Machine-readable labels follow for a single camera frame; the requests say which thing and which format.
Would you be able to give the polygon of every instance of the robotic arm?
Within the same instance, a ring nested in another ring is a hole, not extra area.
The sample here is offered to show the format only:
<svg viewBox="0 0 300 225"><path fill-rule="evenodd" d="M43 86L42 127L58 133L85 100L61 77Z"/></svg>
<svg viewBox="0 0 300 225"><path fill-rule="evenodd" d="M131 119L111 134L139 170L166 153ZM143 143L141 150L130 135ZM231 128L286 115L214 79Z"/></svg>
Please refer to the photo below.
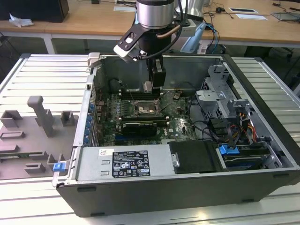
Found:
<svg viewBox="0 0 300 225"><path fill-rule="evenodd" d="M178 4L181 9L180 18L174 18L174 0L137 0L139 23L126 32L114 47L114 51L127 62L159 57L181 34L184 18L180 0ZM171 41L175 32L176 38Z"/></svg>

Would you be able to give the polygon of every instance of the copper tube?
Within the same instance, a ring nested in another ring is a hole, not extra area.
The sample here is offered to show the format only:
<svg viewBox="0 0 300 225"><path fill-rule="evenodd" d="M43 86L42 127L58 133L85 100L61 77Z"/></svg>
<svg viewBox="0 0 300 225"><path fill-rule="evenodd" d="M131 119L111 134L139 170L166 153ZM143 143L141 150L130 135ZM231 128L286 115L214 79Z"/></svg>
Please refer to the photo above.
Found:
<svg viewBox="0 0 300 225"><path fill-rule="evenodd" d="M176 27L174 27L172 30L164 33L164 34L157 34L156 37L158 39L163 39L163 38L167 38L168 36L172 35L173 33L175 33L176 31L178 31L180 28L180 25L177 25Z"/></svg>

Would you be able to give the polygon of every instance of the blue drive latch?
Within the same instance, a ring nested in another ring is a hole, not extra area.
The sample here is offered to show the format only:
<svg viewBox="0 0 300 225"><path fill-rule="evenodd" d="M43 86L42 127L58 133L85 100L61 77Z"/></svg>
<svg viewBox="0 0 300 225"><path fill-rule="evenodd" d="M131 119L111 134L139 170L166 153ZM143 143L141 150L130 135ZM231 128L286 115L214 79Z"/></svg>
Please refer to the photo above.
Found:
<svg viewBox="0 0 300 225"><path fill-rule="evenodd" d="M54 163L53 172L65 172L66 163Z"/></svg>
<svg viewBox="0 0 300 225"><path fill-rule="evenodd" d="M238 147L235 147L234 149L228 148L227 144L223 144L219 147L219 150L221 152L221 155L233 155L233 154L239 154L240 151L238 150Z"/></svg>

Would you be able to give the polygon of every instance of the power supply label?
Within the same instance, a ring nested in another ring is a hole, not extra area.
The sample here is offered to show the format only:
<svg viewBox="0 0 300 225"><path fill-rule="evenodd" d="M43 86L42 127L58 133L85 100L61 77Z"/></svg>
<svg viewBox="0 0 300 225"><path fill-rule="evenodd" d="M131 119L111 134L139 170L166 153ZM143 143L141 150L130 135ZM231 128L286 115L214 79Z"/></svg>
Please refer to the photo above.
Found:
<svg viewBox="0 0 300 225"><path fill-rule="evenodd" d="M112 153L114 178L150 176L148 151L122 151Z"/></svg>

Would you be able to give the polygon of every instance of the motherboard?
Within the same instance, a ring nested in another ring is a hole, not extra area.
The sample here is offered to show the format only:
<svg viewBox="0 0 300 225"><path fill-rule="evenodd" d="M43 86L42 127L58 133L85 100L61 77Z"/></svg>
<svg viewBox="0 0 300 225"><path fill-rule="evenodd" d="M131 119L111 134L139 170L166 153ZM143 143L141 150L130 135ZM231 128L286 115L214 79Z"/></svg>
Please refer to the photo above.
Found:
<svg viewBox="0 0 300 225"><path fill-rule="evenodd" d="M103 94L96 103L100 146L167 144L197 140L188 119L189 97L166 91L157 99Z"/></svg>

